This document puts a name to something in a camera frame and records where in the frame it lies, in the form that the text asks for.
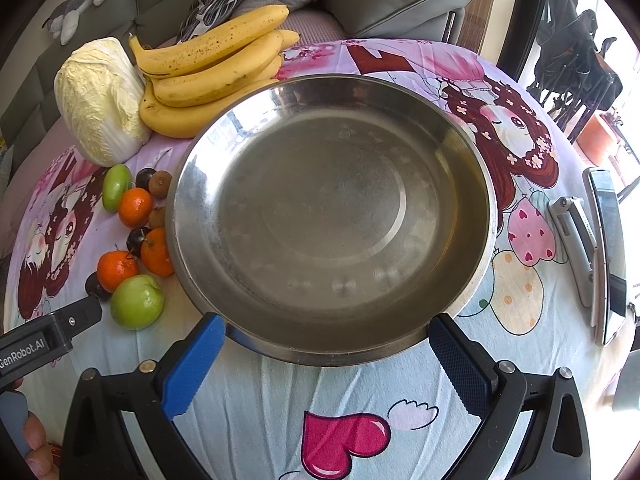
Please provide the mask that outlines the person's left hand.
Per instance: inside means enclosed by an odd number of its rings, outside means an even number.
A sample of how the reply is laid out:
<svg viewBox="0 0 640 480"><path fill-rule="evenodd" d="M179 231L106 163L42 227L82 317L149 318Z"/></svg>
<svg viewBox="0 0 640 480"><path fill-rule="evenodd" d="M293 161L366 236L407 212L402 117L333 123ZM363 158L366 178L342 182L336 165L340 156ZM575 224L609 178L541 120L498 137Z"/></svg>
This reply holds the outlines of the person's left hand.
<svg viewBox="0 0 640 480"><path fill-rule="evenodd" d="M27 412L23 437L29 452L25 462L39 480L58 480L60 473L55 465L51 445L48 443L46 430L40 419L31 411Z"/></svg>

